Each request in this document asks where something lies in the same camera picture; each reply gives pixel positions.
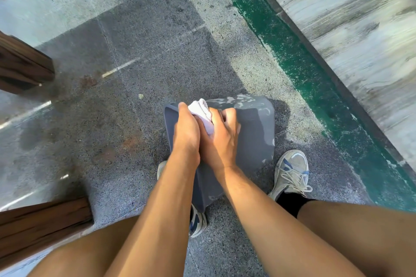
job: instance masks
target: brown wooden furniture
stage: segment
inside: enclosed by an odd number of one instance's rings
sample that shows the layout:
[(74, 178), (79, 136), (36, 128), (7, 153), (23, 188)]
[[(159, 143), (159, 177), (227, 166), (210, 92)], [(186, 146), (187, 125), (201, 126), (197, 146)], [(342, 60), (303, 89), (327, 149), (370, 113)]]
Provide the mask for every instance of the brown wooden furniture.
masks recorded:
[(19, 94), (54, 77), (50, 57), (0, 32), (0, 90)]
[(0, 271), (93, 223), (85, 197), (0, 212)]

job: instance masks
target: folded towel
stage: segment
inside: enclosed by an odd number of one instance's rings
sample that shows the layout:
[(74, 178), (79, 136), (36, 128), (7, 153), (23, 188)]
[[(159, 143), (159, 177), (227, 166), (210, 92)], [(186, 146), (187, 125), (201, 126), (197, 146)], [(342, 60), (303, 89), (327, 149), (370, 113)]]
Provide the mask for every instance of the folded towel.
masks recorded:
[(193, 115), (197, 115), (202, 120), (205, 130), (211, 136), (214, 133), (214, 124), (212, 123), (212, 114), (207, 106), (207, 102), (204, 99), (193, 101), (188, 106), (188, 109)]

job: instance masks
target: white sneaker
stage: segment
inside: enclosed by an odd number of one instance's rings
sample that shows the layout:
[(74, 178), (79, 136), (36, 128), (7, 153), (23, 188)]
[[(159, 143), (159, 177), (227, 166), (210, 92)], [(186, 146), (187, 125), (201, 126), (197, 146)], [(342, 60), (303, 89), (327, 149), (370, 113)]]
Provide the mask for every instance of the white sneaker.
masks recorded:
[(275, 186), (269, 193), (274, 201), (284, 191), (285, 193), (312, 192), (308, 185), (309, 166), (305, 154), (300, 150), (289, 150), (279, 159), (275, 168)]
[[(157, 179), (159, 180), (163, 169), (166, 166), (167, 161), (159, 163), (157, 167)], [(207, 228), (207, 218), (204, 213), (200, 213), (196, 210), (193, 204), (190, 205), (190, 217), (189, 217), (189, 236), (196, 238)]]

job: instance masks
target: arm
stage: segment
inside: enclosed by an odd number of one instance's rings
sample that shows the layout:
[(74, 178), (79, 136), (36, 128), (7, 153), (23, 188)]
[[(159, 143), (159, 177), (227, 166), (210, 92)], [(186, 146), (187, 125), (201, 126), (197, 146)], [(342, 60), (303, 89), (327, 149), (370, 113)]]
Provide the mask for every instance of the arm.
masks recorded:
[(213, 114), (214, 137), (200, 125), (200, 152), (223, 187), (270, 276), (363, 276), (345, 257), (271, 200), (236, 166), (236, 110)]
[(198, 148), (198, 124), (180, 103), (172, 154), (105, 277), (183, 275)]

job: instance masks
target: person's left arm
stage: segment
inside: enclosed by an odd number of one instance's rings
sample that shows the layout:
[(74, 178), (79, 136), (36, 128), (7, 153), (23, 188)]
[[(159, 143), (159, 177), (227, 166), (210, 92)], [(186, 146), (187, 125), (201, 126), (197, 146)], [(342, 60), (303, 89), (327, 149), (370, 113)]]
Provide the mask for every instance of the person's left arm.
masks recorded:
[(199, 139), (198, 123), (180, 103), (173, 151), (105, 277), (183, 275)]

